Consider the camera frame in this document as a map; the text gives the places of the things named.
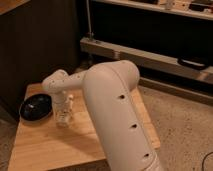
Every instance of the black cable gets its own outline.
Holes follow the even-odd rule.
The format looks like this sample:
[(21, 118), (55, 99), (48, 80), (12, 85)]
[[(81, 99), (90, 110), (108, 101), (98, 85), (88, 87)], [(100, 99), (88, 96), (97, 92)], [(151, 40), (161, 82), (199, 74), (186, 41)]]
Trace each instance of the black cable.
[(202, 168), (201, 168), (201, 171), (205, 171), (205, 168), (204, 168), (204, 166), (205, 166), (205, 161), (206, 161), (207, 157), (210, 156), (211, 154), (213, 154), (213, 152), (210, 152), (210, 153), (208, 153), (208, 154), (206, 154), (206, 155), (204, 156), (203, 161), (202, 161)]

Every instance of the wooden tabletop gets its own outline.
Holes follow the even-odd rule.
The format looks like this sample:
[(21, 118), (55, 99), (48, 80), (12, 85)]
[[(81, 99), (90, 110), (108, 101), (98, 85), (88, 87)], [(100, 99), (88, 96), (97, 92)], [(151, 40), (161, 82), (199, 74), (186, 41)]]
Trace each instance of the wooden tabletop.
[(0, 15), (4, 14), (30, 0), (0, 0)]
[[(26, 97), (41, 92), (40, 84), (29, 85)], [(36, 123), (19, 123), (9, 171), (51, 170), (105, 159), (87, 113), (82, 91), (71, 93), (74, 95), (74, 114), (69, 128), (57, 127), (52, 116)], [(139, 91), (135, 89), (131, 95), (154, 148), (160, 147)]]

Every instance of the speckled floor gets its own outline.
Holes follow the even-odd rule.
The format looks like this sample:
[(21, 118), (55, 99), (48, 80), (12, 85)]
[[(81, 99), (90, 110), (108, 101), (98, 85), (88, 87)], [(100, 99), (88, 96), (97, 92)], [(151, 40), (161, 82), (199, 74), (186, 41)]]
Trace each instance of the speckled floor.
[[(204, 155), (213, 151), (213, 107), (140, 87), (145, 106), (161, 140), (157, 153), (168, 171), (200, 171)], [(16, 126), (0, 121), (0, 171), (7, 170)], [(205, 171), (213, 170), (213, 155)], [(70, 171), (109, 171), (102, 161)]]

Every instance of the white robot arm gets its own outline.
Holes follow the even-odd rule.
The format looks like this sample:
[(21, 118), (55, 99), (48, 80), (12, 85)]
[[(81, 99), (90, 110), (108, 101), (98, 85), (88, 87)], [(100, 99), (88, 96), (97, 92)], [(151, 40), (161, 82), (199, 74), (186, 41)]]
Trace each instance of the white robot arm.
[(42, 85), (51, 95), (53, 106), (64, 113), (64, 118), (70, 112), (72, 100), (66, 90), (82, 88), (112, 171), (162, 171), (130, 95), (138, 81), (137, 67), (129, 61), (118, 61), (98, 64), (71, 76), (58, 70)]

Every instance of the black bowl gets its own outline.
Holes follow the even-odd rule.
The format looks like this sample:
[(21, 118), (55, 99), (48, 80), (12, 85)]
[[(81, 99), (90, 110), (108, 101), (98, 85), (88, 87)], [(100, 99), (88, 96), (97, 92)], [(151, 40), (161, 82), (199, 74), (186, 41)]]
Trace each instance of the black bowl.
[(51, 111), (51, 97), (47, 94), (36, 94), (22, 103), (19, 113), (24, 120), (37, 121), (49, 115)]

